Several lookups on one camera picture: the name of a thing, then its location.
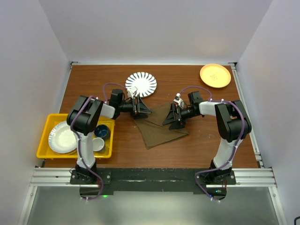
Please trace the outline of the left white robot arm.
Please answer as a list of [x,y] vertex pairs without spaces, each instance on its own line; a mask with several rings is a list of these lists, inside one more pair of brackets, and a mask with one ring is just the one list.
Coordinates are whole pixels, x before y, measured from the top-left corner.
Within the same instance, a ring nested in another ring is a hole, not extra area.
[[145,119],[151,114],[151,109],[141,97],[135,95],[135,89],[127,90],[127,93],[128,101],[123,98],[122,90],[113,89],[107,104],[93,96],[80,96],[67,115],[67,124],[77,142],[77,162],[72,174],[75,179],[81,179],[87,184],[101,180],[97,174],[92,146],[92,136],[101,116],[115,120],[120,113],[130,113],[134,119]]

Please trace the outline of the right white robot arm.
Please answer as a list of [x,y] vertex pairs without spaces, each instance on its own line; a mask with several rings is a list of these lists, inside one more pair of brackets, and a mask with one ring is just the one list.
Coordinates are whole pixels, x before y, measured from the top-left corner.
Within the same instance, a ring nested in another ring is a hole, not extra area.
[[162,125],[169,125],[169,130],[175,130],[184,128],[186,120],[196,116],[216,117],[221,137],[219,148],[209,169],[197,172],[196,178],[205,184],[220,184],[230,176],[237,148],[252,130],[251,122],[240,100],[204,101],[198,91],[189,93],[188,99],[189,104],[185,105],[178,93]]

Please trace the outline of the brown cloth napkin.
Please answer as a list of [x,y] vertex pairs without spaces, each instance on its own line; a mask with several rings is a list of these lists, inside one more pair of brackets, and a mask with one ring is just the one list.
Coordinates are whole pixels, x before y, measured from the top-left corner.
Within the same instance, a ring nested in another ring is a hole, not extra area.
[[148,118],[134,120],[141,132],[146,149],[149,150],[188,135],[188,131],[185,128],[169,130],[169,125],[162,125],[170,107],[170,103],[155,106],[152,108],[152,113],[148,115]]

